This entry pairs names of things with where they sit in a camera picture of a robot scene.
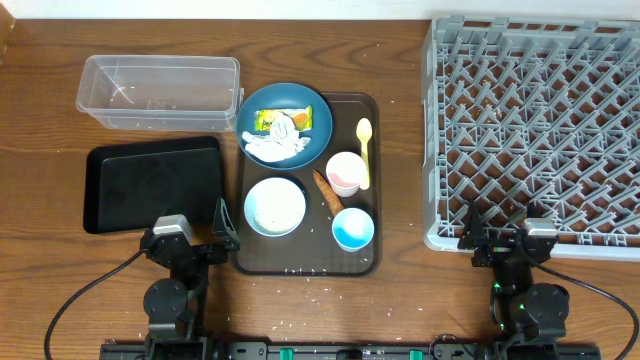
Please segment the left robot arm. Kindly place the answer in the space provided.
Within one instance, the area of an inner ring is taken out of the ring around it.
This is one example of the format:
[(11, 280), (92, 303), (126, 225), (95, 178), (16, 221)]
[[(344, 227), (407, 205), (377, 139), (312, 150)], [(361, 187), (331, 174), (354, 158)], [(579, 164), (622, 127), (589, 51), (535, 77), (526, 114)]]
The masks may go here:
[(226, 357), (225, 346), (204, 327), (209, 267), (224, 264), (240, 249), (226, 202), (215, 205), (212, 233), (217, 241), (193, 245), (191, 226), (183, 215), (162, 216), (147, 229), (140, 250), (170, 275), (146, 291), (143, 307), (149, 318), (142, 359), (204, 360)]

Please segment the dark blue plate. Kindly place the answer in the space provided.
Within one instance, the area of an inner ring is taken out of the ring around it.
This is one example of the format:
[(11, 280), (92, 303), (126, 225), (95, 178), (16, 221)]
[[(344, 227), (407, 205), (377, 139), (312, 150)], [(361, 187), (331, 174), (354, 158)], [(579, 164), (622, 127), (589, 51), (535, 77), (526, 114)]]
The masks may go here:
[[(252, 161), (268, 169), (294, 170), (311, 164), (328, 147), (333, 134), (333, 114), (328, 100), (328, 93), (297, 83), (275, 83), (257, 90), (244, 101), (237, 114), (236, 135), (241, 150)], [(246, 150), (247, 141), (242, 138), (243, 132), (267, 135), (265, 131), (255, 130), (255, 118), (259, 110), (303, 109), (307, 106), (312, 107), (312, 126), (302, 136), (309, 137), (311, 142), (299, 154), (269, 163)]]

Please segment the pink plastic cup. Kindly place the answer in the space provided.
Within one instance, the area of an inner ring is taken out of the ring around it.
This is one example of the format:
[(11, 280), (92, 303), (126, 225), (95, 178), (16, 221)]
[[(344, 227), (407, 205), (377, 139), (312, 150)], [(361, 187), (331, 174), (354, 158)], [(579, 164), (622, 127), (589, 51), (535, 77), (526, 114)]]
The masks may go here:
[(356, 153), (339, 152), (329, 159), (325, 172), (333, 191), (339, 197), (350, 197), (360, 189), (365, 179), (366, 165)]

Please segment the white tissue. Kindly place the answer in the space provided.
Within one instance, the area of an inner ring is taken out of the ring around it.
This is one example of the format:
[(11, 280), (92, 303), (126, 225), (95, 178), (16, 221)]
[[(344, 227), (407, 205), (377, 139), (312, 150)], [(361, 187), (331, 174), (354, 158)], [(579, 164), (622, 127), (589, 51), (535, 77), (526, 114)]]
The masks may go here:
[(281, 111), (275, 111), (268, 135), (255, 135), (244, 131), (245, 150), (262, 162), (274, 163), (295, 157), (311, 143), (311, 138), (300, 136), (294, 121)]

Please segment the light blue cup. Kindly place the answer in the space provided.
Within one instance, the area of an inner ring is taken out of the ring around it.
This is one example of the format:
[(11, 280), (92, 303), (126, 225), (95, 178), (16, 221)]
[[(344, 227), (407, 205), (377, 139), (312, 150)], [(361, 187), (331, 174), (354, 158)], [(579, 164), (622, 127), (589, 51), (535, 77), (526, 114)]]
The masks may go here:
[(356, 252), (372, 241), (375, 225), (372, 217), (364, 210), (346, 208), (333, 219), (331, 231), (342, 250)]

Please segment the light blue bowl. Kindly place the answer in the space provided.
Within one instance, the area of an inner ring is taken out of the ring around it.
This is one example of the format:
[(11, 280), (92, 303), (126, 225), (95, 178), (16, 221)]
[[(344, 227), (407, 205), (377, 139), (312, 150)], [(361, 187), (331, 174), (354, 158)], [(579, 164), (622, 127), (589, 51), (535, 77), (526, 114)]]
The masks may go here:
[(244, 200), (244, 217), (252, 230), (280, 237), (295, 230), (304, 219), (306, 198), (293, 181), (272, 177), (259, 181)]

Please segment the yellow green snack wrapper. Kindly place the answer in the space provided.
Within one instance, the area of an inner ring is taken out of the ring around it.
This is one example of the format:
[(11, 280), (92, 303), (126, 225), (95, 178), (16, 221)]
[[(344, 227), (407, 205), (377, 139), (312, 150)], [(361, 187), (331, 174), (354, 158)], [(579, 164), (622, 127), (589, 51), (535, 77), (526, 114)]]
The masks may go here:
[(269, 131), (271, 125), (278, 119), (290, 118), (297, 131), (307, 131), (313, 125), (313, 107), (291, 109), (262, 109), (255, 113), (254, 129)]

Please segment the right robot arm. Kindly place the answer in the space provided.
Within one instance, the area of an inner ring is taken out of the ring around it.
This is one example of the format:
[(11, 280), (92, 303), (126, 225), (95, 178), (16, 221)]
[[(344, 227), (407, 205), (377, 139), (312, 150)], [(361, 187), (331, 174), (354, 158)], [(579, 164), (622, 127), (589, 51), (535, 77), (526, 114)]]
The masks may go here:
[(566, 335), (569, 293), (557, 284), (536, 283), (533, 269), (551, 258), (559, 239), (553, 221), (543, 218), (533, 205), (522, 226), (507, 237), (487, 234), (474, 203), (458, 242), (471, 250), (474, 267), (493, 271), (490, 314), (504, 335), (490, 344), (477, 345), (475, 359), (558, 359), (556, 340)]

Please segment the yellow plastic spoon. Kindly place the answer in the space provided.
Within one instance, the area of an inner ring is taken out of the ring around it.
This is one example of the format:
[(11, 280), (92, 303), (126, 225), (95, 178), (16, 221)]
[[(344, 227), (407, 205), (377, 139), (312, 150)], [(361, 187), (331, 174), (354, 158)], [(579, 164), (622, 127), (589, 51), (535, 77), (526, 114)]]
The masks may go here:
[(362, 190), (367, 190), (370, 187), (368, 143), (371, 140), (372, 135), (373, 129), (370, 120), (368, 118), (361, 118), (356, 127), (356, 136), (361, 144), (361, 159), (365, 165), (364, 177), (360, 184), (360, 188)]

